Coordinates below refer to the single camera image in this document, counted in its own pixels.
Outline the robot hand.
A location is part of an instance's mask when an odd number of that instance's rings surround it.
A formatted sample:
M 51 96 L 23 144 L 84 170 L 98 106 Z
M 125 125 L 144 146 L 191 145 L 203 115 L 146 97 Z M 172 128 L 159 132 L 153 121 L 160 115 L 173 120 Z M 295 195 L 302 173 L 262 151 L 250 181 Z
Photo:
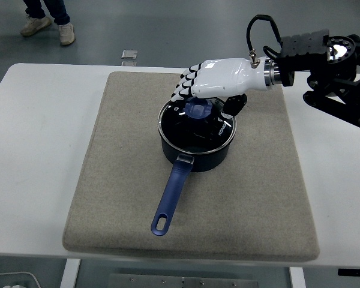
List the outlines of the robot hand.
M 240 96 L 247 90 L 266 91 L 271 88 L 271 72 L 266 58 L 259 59 L 257 67 L 244 58 L 206 60 L 186 69 L 180 76 L 171 101 L 182 101 L 190 97 L 210 99 L 226 97 L 221 119 L 231 119 L 244 106 Z

